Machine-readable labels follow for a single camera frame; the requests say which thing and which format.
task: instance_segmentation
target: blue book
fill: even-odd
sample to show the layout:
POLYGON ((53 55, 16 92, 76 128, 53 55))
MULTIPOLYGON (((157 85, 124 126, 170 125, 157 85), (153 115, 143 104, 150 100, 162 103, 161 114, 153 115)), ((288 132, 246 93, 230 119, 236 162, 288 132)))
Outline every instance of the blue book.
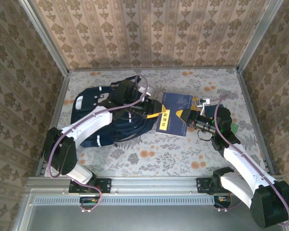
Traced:
POLYGON ((166 107, 166 112, 158 116, 156 132, 185 137, 187 124, 176 115, 176 112, 191 108, 192 100, 192 95, 165 92, 162 104, 166 107))

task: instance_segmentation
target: gray floor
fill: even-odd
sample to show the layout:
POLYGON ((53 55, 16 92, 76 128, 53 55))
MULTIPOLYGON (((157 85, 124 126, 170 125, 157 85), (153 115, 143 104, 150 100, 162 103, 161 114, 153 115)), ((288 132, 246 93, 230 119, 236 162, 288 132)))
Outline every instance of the gray floor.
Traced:
MULTIPOLYGON (((30 231, 261 231, 248 208, 230 212, 212 206, 36 206, 30 231)), ((276 225, 266 231, 282 231, 276 225)))

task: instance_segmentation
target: yellow label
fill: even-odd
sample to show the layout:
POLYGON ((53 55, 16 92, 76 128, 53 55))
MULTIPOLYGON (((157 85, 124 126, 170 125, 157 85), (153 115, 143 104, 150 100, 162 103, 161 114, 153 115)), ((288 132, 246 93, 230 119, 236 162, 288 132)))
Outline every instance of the yellow label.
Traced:
POLYGON ((165 112, 166 111, 166 108, 165 106, 162 104, 162 112, 165 112))
POLYGON ((168 120, 169 120, 170 110, 166 110, 164 113, 162 113, 162 119, 160 120, 159 129, 166 131, 168 120))

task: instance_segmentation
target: table surface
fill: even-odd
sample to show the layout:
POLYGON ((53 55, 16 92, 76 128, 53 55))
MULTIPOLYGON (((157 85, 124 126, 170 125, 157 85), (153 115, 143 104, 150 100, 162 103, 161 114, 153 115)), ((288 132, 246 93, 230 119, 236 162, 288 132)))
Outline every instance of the table surface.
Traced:
MULTIPOLYGON (((163 92, 195 95, 217 99, 228 94, 223 105, 231 111, 232 119, 239 124, 237 137, 247 153, 264 169, 250 116, 234 69, 177 69, 71 72, 68 91, 61 111, 58 128, 70 124, 72 105, 76 96, 89 87, 109 86, 135 74, 144 75, 156 89, 154 99, 161 101, 163 92)), ((114 145, 77 149, 79 162, 97 176, 201 176, 211 175, 221 167, 231 167, 211 145, 201 141, 193 129, 186 137, 155 132, 153 129, 131 141, 114 145)))

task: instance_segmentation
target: wire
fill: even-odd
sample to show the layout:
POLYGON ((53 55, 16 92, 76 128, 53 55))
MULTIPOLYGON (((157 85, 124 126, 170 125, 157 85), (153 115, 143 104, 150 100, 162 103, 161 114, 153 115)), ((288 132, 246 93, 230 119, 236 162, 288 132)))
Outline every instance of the wire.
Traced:
POLYGON ((218 132, 218 134, 221 136, 221 138, 229 145, 229 147, 232 147, 233 149, 235 149, 238 153, 241 154, 241 156, 243 158, 245 158, 247 160, 247 162, 259 173, 259 175, 272 187, 272 189, 274 190, 274 192, 276 193, 276 195, 279 197, 279 199, 281 200, 281 202, 283 203, 286 211, 287 211, 287 214, 288 214, 288 221, 287 223, 280 223, 279 225, 280 226, 288 226, 289 225, 289 206, 287 205, 287 202, 285 201, 285 199, 283 198, 283 196, 279 193, 279 191, 276 189, 276 187, 269 181, 269 179, 257 168, 256 165, 254 165, 254 163, 241 151, 239 150, 237 147, 235 147, 229 140, 227 140, 225 138, 225 136, 223 136, 223 134, 221 133, 220 129, 218 128, 217 126, 217 111, 218 111, 218 108, 219 106, 221 105, 222 101, 224 99, 227 98, 227 95, 223 96, 216 108, 215 108, 215 112, 214 112, 214 124, 215 124, 215 127, 216 127, 216 131, 218 132))
POLYGON ((81 208, 82 210, 83 210, 83 212, 84 211, 92 211, 92 210, 94 210, 95 209, 95 207, 97 206, 97 203, 100 203, 100 201, 102 200, 101 198, 99 198, 99 199, 97 199, 97 203, 95 204, 95 206, 93 206, 91 209, 85 209, 84 208, 84 206, 83 206, 83 203, 85 202, 85 201, 92 201, 92 200, 95 200, 95 198, 84 198, 82 201, 81 201, 81 203, 80 203, 80 205, 79 205, 79 208, 81 208))
POLYGON ((212 135, 211 135, 210 139, 208 139, 208 140, 203 139, 203 138, 200 138, 200 137, 199 137, 199 132, 200 132, 200 131, 201 131, 201 130, 198 130, 198 132, 197 132, 198 138, 199 138, 200 140, 202 140, 202 141, 210 141, 210 140, 212 139, 212 135))
MULTIPOLYGON (((92 114, 91 116, 89 116, 89 117, 85 118, 84 120, 78 122, 76 125, 74 125, 72 128, 70 128, 68 131, 66 131, 64 134, 62 134, 62 135, 59 137, 59 139, 56 141, 56 143, 54 144, 54 146, 53 146, 53 148, 52 148, 52 151, 51 151, 51 153, 50 153, 50 155, 49 155, 49 159, 48 159, 48 163, 47 163, 47 170, 48 170, 48 174, 49 174, 50 178, 57 178, 57 177, 60 175, 60 173, 58 173, 58 175, 54 176, 54 175, 51 173, 51 163, 52 163, 52 160, 53 160, 53 155, 54 155, 55 150, 57 149, 57 147, 59 146, 60 142, 62 141, 62 139, 63 139, 65 136, 67 136, 67 135, 68 135, 70 132, 72 132, 74 129, 78 128, 81 124, 83 124, 83 123, 86 122, 87 120, 89 120, 89 119, 91 119, 91 118, 93 118, 93 117, 95 117, 95 116, 97 116, 97 115, 99 115, 99 114, 101 114, 101 113, 111 112, 111 111, 115 111, 115 110, 119 110, 119 109, 131 107, 131 106, 134 106, 134 105, 136 105, 137 103, 140 103, 140 102, 143 101, 143 99, 145 98, 146 93, 147 93, 147 91, 148 91, 148 86, 149 86, 149 85, 148 85, 147 79, 146 79, 143 75, 137 75, 137 76, 135 77, 135 82, 137 82, 137 79, 138 79, 139 77, 141 77, 141 78, 145 81, 145 91, 141 94, 141 96, 139 97, 138 100, 136 100, 135 102, 130 103, 130 104, 126 104, 126 105, 119 106, 119 107, 113 107, 113 108, 104 109, 104 110, 99 111, 99 112, 97 112, 97 113, 95 113, 95 114, 92 114)), ((77 183, 77 184, 79 184, 79 185, 81 185, 81 186, 83 186, 83 187, 92 188, 92 189, 95 189, 95 190, 97 190, 97 191, 99 192, 99 194, 100 194, 100 199, 99 199, 99 201, 97 202, 97 204, 96 204, 93 208, 90 209, 90 211, 92 211, 93 209, 95 209, 95 208, 100 204, 100 202, 101 202, 101 200, 102 200, 102 192, 101 192, 101 190, 98 189, 98 188, 95 187, 95 186, 87 185, 87 184, 82 184, 82 183, 80 183, 80 182, 78 182, 77 180, 74 180, 74 179, 72 179, 72 180, 73 180, 75 183, 77 183)))
MULTIPOLYGON (((229 193, 229 195, 228 195, 228 197, 230 197, 230 204, 232 203, 232 193, 230 192, 229 193)), ((228 207, 228 208, 220 208, 220 210, 226 210, 226 211, 229 211, 229 210, 232 210, 232 209, 234 209, 234 208, 237 208, 237 207, 239 207, 241 204, 243 204, 243 202, 242 201, 240 201, 239 203, 237 203, 236 205, 234 205, 234 206, 231 206, 231 207, 228 207)))
POLYGON ((226 198, 220 199, 220 201, 225 201, 226 199, 230 198, 230 202, 232 200, 231 198, 231 192, 229 192, 228 196, 226 198))
POLYGON ((123 120, 130 120, 130 119, 134 119, 135 118, 135 115, 133 115, 131 118, 122 118, 122 117, 119 117, 117 116, 118 119, 123 119, 123 120))

